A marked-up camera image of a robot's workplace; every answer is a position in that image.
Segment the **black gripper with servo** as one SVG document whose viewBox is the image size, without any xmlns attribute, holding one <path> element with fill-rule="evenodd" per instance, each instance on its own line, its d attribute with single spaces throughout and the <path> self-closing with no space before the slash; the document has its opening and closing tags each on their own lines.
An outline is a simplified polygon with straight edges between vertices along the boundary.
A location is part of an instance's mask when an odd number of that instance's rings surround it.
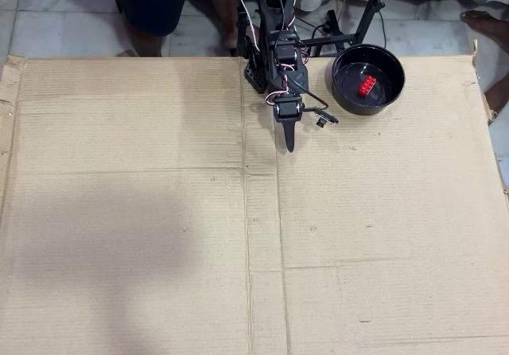
<svg viewBox="0 0 509 355">
<path fill-rule="evenodd" d="M 274 141 L 279 151 L 293 152 L 295 147 L 295 124 L 301 120 L 304 104 L 300 94 L 284 92 L 272 99 L 274 111 Z"/>
</svg>

